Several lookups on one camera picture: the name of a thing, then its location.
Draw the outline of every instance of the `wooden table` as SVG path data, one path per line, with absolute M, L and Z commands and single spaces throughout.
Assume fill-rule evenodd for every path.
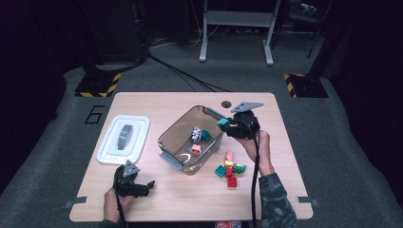
M 231 108 L 224 108 L 221 102 L 229 101 Z M 310 204 L 299 203 L 296 196 L 307 196 L 305 186 L 285 129 L 276 98 L 271 93 L 161 93 L 125 92 L 116 94 L 94 153 L 89 161 L 77 197 L 86 197 L 86 203 L 74 204 L 72 221 L 101 221 L 103 219 L 104 193 L 111 187 L 118 165 L 102 164 L 97 161 L 97 152 L 106 131 L 117 115 L 146 116 L 150 126 L 144 150 L 136 165 L 141 169 L 136 183 L 155 181 L 148 197 L 134 199 L 127 221 L 214 221 L 250 220 L 251 184 L 253 162 L 243 147 L 226 135 L 220 148 L 211 156 L 201 170 L 193 176 L 172 168 L 160 158 L 162 153 L 157 144 L 164 131 L 176 122 L 194 105 L 215 109 L 225 117 L 233 117 L 231 109 L 241 102 L 264 103 L 253 109 L 260 128 L 271 135 L 272 161 L 283 185 L 288 192 L 298 219 L 309 219 L 313 215 Z M 235 163 L 246 164 L 245 173 L 238 175 L 238 187 L 228 189 L 226 179 L 215 174 L 223 164 L 226 150 L 234 151 Z M 257 217 L 260 218 L 259 188 L 256 194 Z

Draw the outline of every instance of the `transparent plastic bin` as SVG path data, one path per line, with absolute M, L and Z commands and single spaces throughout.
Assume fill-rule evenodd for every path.
M 222 118 L 224 116 L 220 113 L 203 105 L 192 107 L 158 139 L 163 151 L 160 157 L 186 175 L 196 174 L 220 147 L 223 132 L 217 126 L 217 121 Z M 190 141 L 194 126 L 207 130 L 211 136 L 210 140 L 197 143 L 201 146 L 199 155 L 192 152 L 193 143 Z

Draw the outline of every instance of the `dark background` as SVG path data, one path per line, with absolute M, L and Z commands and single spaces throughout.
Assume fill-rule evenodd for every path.
M 63 77 L 66 72 L 83 65 L 101 65 L 114 60 L 130 62 L 143 56 L 142 53 L 127 52 L 131 48 L 141 50 L 139 45 L 143 43 L 135 22 L 129 20 L 105 26 L 110 28 L 110 32 L 95 28 L 99 17 L 119 20 L 117 15 L 127 15 L 127 12 L 104 8 L 104 11 L 94 14 L 97 9 L 86 9 L 94 2 L 99 1 L 16 0 L 1 3 L 2 191 L 40 139 L 48 122 L 57 118 L 54 113 L 66 89 Z M 154 29 L 151 32 L 158 30 L 182 41 L 193 32 L 195 20 L 189 1 L 145 2 L 150 13 L 147 23 L 151 27 L 148 28 Z M 223 1 L 218 2 L 211 7 L 219 10 Z M 261 5 L 262 1 L 230 2 L 229 10 L 270 8 Z M 132 2 L 121 3 L 131 6 Z M 349 17 L 344 10 L 352 3 L 354 16 Z M 200 23 L 201 5 L 202 1 L 194 1 Z M 400 147 L 403 122 L 399 112 L 403 101 L 400 91 L 403 86 L 403 25 L 399 23 L 399 9 L 402 7 L 399 1 L 381 4 L 375 1 L 336 1 L 331 18 L 336 26 L 327 28 L 327 38 L 333 37 L 332 32 L 347 32 L 342 36 L 347 39 L 337 40 L 336 44 L 330 44 L 332 48 L 325 48 L 318 54 L 321 60 L 317 61 L 325 61 L 322 62 L 324 69 L 316 72 L 320 75 L 338 59 L 339 64 L 332 66 L 328 77 L 345 106 L 356 140 L 374 166 L 385 175 L 400 205 L 403 205 L 403 150 Z M 89 15 L 98 16 L 91 19 Z M 109 42 L 109 33 L 113 33 L 115 38 L 122 37 L 119 34 L 130 35 L 133 42 L 124 48 L 102 48 L 102 42 Z M 339 47 L 347 48 L 337 51 Z

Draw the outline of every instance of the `yellow black hazard tape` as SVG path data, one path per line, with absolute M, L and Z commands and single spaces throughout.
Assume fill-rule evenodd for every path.
M 284 74 L 285 84 L 291 97 L 296 97 L 296 90 L 291 82 L 291 76 L 305 77 L 305 74 Z
M 113 91 L 116 89 L 116 86 L 121 79 L 122 74 L 118 74 L 113 78 L 113 81 L 108 90 L 105 92 L 76 92 L 75 96 L 77 97 L 110 97 L 113 94 Z

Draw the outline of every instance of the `person's right hand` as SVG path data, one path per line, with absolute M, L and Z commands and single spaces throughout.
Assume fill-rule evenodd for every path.
M 243 148 L 245 148 L 246 153 L 249 158 L 255 162 L 257 151 L 254 140 L 245 140 L 245 139 L 235 139 L 238 141 Z M 264 131 L 260 130 L 256 133 L 256 140 L 259 145 L 259 171 L 262 176 L 266 176 L 272 173 L 275 173 L 275 168 L 272 164 L 272 160 L 270 157 L 270 135 Z

